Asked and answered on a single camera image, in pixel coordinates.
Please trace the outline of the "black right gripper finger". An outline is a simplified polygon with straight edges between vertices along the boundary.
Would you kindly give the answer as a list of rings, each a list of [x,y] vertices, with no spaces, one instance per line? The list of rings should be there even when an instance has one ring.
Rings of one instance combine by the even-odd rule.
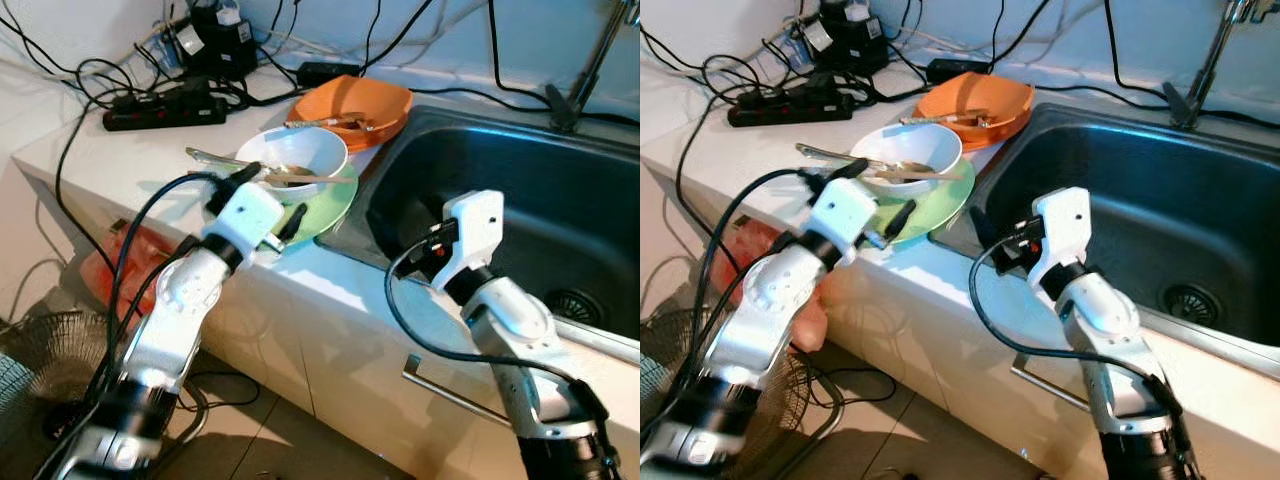
[[[375,205],[375,243],[383,253],[402,253],[404,251],[399,237],[403,210],[403,204]]]
[[[997,244],[998,228],[991,221],[987,212],[980,206],[974,205],[968,209],[968,214],[980,251]]]

